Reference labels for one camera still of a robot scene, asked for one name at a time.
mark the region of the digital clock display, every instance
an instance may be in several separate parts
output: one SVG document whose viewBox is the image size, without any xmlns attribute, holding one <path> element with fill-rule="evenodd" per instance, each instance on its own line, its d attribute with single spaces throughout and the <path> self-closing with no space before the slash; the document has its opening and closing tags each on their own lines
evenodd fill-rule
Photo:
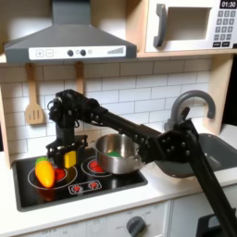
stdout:
<svg viewBox="0 0 237 237">
<path fill-rule="evenodd" d="M 219 8 L 220 9 L 236 9 L 237 0 L 221 0 Z"/>
</svg>

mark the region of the range hood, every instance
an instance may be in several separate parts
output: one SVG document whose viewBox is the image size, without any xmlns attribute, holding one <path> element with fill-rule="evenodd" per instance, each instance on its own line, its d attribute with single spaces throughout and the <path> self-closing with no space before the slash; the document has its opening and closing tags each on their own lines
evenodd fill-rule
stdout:
<svg viewBox="0 0 237 237">
<path fill-rule="evenodd" d="M 91 25 L 90 0 L 53 0 L 53 25 L 5 45 L 7 63 L 135 58 L 137 47 Z"/>
</svg>

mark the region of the gray faucet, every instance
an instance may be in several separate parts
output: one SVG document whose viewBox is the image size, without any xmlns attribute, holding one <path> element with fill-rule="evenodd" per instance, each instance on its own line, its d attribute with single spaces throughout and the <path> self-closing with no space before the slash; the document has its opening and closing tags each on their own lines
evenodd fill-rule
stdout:
<svg viewBox="0 0 237 237">
<path fill-rule="evenodd" d="M 171 116 L 168 119 L 168 122 L 166 122 L 164 125 L 165 131 L 171 130 L 176 123 L 181 122 L 181 118 L 179 116 L 179 108 L 185 100 L 187 100 L 191 97 L 200 97 L 200 98 L 206 100 L 206 102 L 208 104 L 207 117 L 209 119 L 213 119 L 215 117 L 216 105 L 215 105 L 215 102 L 212 99 L 212 97 L 209 94 L 202 92 L 202 91 L 189 91 L 189 92 L 186 92 L 186 93 L 180 95 L 174 102 L 174 105 L 171 109 Z"/>
</svg>

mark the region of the black stovetop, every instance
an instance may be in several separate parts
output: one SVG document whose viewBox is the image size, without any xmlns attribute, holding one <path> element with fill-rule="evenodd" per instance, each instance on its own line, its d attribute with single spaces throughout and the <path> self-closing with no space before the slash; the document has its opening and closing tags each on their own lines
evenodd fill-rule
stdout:
<svg viewBox="0 0 237 237">
<path fill-rule="evenodd" d="M 64 204 L 147 183 L 139 171 L 127 175 L 104 172 L 98 167 L 93 149 L 87 149 L 79 157 L 80 162 L 72 168 L 55 168 L 56 182 L 52 189 L 45 189 L 35 177 L 37 157 L 16 161 L 13 174 L 18 210 L 29 211 Z"/>
</svg>

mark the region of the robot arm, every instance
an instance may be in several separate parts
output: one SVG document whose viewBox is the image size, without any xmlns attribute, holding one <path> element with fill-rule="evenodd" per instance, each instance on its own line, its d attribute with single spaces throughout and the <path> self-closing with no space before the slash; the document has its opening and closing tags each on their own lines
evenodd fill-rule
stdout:
<svg viewBox="0 0 237 237">
<path fill-rule="evenodd" d="M 139 155 L 144 163 L 155 160 L 188 162 L 217 215 L 225 236 L 237 236 L 237 219 L 206 160 L 198 143 L 198 133 L 189 119 L 176 124 L 173 130 L 161 133 L 114 115 L 96 100 L 72 90 L 56 94 L 49 109 L 50 119 L 56 123 L 56 141 L 47 145 L 47 149 L 48 156 L 56 164 L 60 163 L 66 152 L 86 145 L 86 137 L 74 135 L 74 127 L 79 125 L 80 120 L 95 126 L 110 127 L 140 145 Z"/>
</svg>

